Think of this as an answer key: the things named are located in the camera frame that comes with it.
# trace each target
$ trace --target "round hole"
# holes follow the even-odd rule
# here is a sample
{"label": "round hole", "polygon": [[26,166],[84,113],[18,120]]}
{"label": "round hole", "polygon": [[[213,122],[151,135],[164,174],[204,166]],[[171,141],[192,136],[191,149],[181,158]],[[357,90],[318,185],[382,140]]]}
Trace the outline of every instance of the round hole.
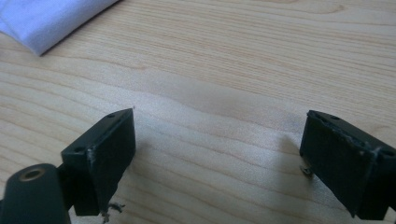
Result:
{"label": "round hole", "polygon": [[82,152],[84,150],[85,150],[85,147],[76,147],[74,151],[75,152]]}
{"label": "round hole", "polygon": [[20,181],[26,182],[26,181],[35,180],[40,176],[42,176],[44,173],[46,173],[46,170],[44,170],[43,168],[34,168],[32,170],[28,170],[25,173],[21,174]]}
{"label": "round hole", "polygon": [[386,155],[386,156],[390,156],[390,157],[392,157],[392,156],[395,155],[394,152],[392,152],[392,151],[387,151],[387,150],[381,150],[381,153],[384,154],[384,155]]}

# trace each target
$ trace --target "wooden table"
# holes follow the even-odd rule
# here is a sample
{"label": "wooden table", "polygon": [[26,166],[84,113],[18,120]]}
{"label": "wooden table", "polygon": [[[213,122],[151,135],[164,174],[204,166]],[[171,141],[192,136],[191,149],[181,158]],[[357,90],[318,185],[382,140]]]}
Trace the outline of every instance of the wooden table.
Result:
{"label": "wooden table", "polygon": [[396,147],[395,95],[394,0],[124,0],[42,57],[0,35],[0,191],[132,107],[110,223],[361,223],[299,170],[305,114]]}

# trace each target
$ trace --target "black plastic part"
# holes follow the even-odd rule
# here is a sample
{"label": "black plastic part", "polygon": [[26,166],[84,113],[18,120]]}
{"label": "black plastic part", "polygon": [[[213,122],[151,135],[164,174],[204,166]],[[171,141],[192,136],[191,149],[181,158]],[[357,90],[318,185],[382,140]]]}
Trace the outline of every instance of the black plastic part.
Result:
{"label": "black plastic part", "polygon": [[75,206],[78,216],[107,212],[108,203],[135,153],[132,109],[102,118],[62,151],[59,167],[66,185],[67,205]]}
{"label": "black plastic part", "polygon": [[64,164],[39,164],[17,172],[0,201],[0,224],[67,224],[78,216],[106,213],[135,153],[132,109],[105,116],[62,151]]}
{"label": "black plastic part", "polygon": [[309,111],[300,154],[354,217],[395,209],[396,150],[335,116]]}
{"label": "black plastic part", "polygon": [[70,223],[55,166],[34,165],[8,180],[0,224],[17,223]]}

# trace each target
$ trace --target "wood grain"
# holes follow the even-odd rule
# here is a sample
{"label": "wood grain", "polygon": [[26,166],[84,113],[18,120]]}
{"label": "wood grain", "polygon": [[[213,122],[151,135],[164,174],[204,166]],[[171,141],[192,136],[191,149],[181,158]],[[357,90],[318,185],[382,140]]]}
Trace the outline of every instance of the wood grain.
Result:
{"label": "wood grain", "polygon": [[391,0],[123,0],[42,57],[0,35],[0,191],[133,107],[110,223],[361,223],[298,148],[309,109],[396,147],[395,40]]}

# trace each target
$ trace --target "white cloth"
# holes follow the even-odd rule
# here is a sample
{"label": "white cloth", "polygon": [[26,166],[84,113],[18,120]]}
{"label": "white cloth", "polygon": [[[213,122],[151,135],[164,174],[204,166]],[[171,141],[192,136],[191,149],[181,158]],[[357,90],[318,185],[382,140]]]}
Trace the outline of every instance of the white cloth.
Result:
{"label": "white cloth", "polygon": [[0,31],[41,55],[118,0],[0,0]]}

